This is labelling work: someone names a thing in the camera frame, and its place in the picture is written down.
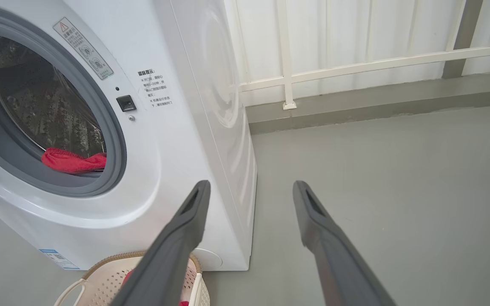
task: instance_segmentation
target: gray vertical post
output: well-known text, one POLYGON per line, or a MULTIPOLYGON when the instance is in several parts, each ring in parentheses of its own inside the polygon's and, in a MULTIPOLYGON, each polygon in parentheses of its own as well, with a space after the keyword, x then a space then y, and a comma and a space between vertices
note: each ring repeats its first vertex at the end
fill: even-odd
MULTIPOLYGON (((482 4, 483 0, 466 0, 462 12, 461 24, 457 32, 457 39, 453 46, 454 50, 470 47, 476 25, 478 24, 482 4)), ((442 78, 461 77, 465 62, 466 59, 448 60, 445 62, 442 78)))

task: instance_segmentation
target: warning triangle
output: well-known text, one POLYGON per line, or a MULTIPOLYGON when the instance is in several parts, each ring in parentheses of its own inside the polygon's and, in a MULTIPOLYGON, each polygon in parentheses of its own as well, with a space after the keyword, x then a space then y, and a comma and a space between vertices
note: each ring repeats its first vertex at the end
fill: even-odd
POLYGON ((60 23, 60 27, 62 28, 62 32, 69 30, 69 27, 64 25, 63 23, 60 23))

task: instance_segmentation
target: brown woven rim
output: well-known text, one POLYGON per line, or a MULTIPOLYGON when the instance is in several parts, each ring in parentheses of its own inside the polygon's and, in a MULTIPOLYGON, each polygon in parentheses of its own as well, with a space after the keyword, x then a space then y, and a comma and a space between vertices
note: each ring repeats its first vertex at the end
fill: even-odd
MULTIPOLYGON (((86 274, 82 277, 82 279, 88 279, 90 277, 90 275, 92 275, 92 273, 94 273, 97 269, 99 269, 104 264, 110 263, 111 261, 121 260, 121 259, 126 259, 126 258, 143 257, 144 255, 145 255, 145 251, 138 251, 138 252, 125 252, 122 254, 109 256, 109 257, 99 261, 93 267, 91 267, 86 272, 86 274)), ((194 256, 193 254, 190 254, 189 258, 192 260, 192 262, 196 266, 196 273, 202 273, 202 266, 200 265, 198 258, 196 258, 196 256, 194 256)))

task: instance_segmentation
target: white plastic basket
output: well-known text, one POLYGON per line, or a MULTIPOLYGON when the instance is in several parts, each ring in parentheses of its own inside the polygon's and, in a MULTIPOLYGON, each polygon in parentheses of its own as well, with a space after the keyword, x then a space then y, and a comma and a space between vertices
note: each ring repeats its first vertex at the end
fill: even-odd
MULTIPOLYGON (((128 252, 100 261, 83 278, 64 290, 54 306, 61 306, 70 292, 78 286, 82 286, 82 290, 74 306, 108 306, 120 290, 124 277, 137 266, 144 254, 145 252, 128 252)), ((181 300, 183 299, 189 299, 189 306, 210 306, 209 292, 202 278, 202 267, 194 255, 188 260, 181 293, 181 300)))

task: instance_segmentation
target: concrete ledge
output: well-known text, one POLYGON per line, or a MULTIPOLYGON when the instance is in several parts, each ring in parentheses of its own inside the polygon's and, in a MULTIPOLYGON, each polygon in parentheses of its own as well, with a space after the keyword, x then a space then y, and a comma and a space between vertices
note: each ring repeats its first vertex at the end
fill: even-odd
POLYGON ((246 108, 252 134, 490 106, 490 74, 343 91, 246 108))

